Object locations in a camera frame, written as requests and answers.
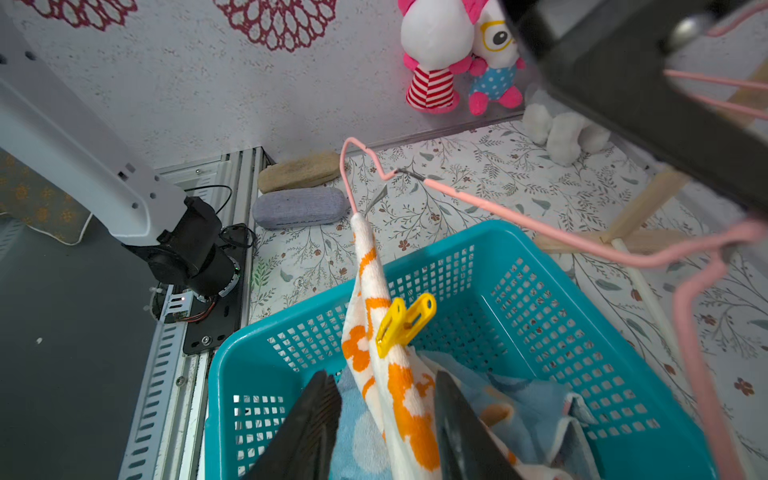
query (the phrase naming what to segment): white plush animal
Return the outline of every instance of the white plush animal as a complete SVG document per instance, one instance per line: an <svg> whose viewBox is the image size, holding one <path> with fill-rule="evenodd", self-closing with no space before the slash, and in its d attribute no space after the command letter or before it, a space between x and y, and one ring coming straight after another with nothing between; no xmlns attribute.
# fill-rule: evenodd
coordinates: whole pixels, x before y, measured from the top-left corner
<svg viewBox="0 0 768 480"><path fill-rule="evenodd" d="M523 129L535 143L546 145L549 157L567 167L581 151L596 154L605 148L611 132L550 97L533 84L525 91Z"/></svg>

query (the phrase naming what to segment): blue towel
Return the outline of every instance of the blue towel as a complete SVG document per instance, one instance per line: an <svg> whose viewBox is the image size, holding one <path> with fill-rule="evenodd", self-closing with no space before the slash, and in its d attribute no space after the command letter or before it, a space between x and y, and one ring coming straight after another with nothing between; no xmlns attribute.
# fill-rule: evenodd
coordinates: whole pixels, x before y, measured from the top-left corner
<svg viewBox="0 0 768 480"><path fill-rule="evenodd" d="M597 421L584 400L567 386L493 374L479 375L450 355L418 354L433 371L444 369L458 380L457 385L475 413L486 422L495 420L491 431L522 462L561 468L579 480L599 480L579 423ZM349 369L341 375L339 392L342 413L331 459L331 476L334 480L391 479L386 444ZM511 415L504 417L503 412Z"/></svg>
<svg viewBox="0 0 768 480"><path fill-rule="evenodd" d="M490 430L523 463L562 468L582 480L600 478L580 423L598 421L569 387L538 379L480 375L446 353L419 352L419 356L427 366L431 361L461 383L462 394L481 419L494 406L511 406L513 414Z"/></svg>

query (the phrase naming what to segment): red striped fabric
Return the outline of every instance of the red striped fabric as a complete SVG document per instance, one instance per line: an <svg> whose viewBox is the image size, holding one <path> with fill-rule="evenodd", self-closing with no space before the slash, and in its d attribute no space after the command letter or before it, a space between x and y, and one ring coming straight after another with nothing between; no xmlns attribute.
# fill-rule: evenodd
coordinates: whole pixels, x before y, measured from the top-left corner
<svg viewBox="0 0 768 480"><path fill-rule="evenodd" d="M417 67L406 101L418 109L450 106L453 103L453 74L447 68L424 71Z"/></svg>

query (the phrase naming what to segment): yellow clothespin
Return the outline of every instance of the yellow clothespin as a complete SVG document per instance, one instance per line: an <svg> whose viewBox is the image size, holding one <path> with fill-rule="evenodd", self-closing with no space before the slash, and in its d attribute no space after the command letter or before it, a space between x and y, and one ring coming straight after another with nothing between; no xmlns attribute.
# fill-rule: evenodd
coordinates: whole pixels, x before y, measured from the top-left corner
<svg viewBox="0 0 768 480"><path fill-rule="evenodd" d="M379 358L384 358L393 345L406 346L422 331L437 313L437 302L431 293L424 293L406 310L406 302L395 298L376 334Z"/></svg>

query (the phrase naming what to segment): red flower pattern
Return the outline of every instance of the red flower pattern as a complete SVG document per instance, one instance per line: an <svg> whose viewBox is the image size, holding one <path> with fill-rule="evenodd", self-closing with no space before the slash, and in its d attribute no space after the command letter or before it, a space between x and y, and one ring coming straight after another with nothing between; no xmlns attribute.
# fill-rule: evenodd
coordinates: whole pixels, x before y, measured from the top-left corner
<svg viewBox="0 0 768 480"><path fill-rule="evenodd" d="M214 0L235 30L270 50L309 47L336 18L336 0Z"/></svg>
<svg viewBox="0 0 768 480"><path fill-rule="evenodd" d="M137 10L134 0L18 0L43 18L64 20L75 28L105 31L113 23L125 25L128 12Z"/></svg>
<svg viewBox="0 0 768 480"><path fill-rule="evenodd" d="M755 389L754 387L752 387L752 384L749 382L745 382L744 379L741 377L738 378L738 382L733 383L733 387L736 390L741 390L744 396L750 396L755 394Z"/></svg>

